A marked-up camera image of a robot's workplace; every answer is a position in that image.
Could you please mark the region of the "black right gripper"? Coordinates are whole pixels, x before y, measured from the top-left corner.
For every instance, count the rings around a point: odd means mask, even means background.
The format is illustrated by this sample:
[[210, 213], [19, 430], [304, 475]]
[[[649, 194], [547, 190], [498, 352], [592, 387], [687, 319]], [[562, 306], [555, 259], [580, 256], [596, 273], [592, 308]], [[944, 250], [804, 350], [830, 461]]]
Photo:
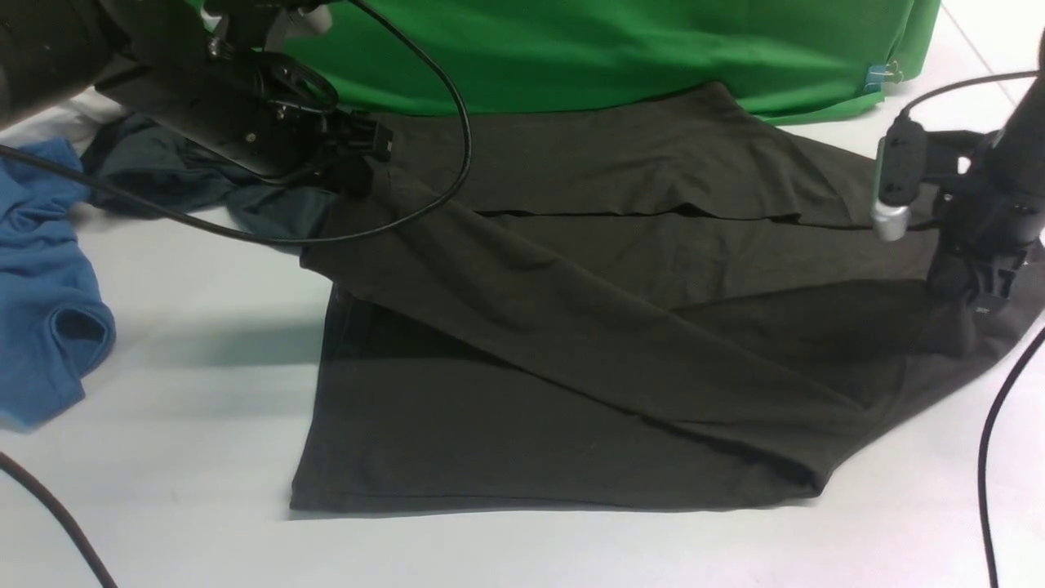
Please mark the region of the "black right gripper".
[[929, 290], [995, 313], [1043, 230], [1043, 125], [931, 131], [928, 138], [927, 182], [938, 189]]

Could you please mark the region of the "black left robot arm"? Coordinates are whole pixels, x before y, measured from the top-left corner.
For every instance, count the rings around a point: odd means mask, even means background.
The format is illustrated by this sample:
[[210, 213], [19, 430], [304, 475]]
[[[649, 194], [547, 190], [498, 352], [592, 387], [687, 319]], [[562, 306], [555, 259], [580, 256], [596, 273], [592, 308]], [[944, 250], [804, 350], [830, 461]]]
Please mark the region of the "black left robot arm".
[[90, 88], [271, 184], [391, 156], [390, 130], [282, 52], [328, 29], [324, 1], [4, 1], [1, 22], [3, 127]]

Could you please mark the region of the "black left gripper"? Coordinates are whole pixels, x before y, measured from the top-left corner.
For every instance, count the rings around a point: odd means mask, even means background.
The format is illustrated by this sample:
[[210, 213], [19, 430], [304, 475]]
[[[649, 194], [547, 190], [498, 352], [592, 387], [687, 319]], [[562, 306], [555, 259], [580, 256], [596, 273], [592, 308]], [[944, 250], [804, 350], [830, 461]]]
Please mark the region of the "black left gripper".
[[97, 83], [131, 112], [262, 179], [324, 170], [345, 198], [371, 193], [366, 158], [389, 161], [394, 134], [369, 114], [336, 108], [331, 83], [275, 52], [206, 58], [194, 69], [138, 65]]

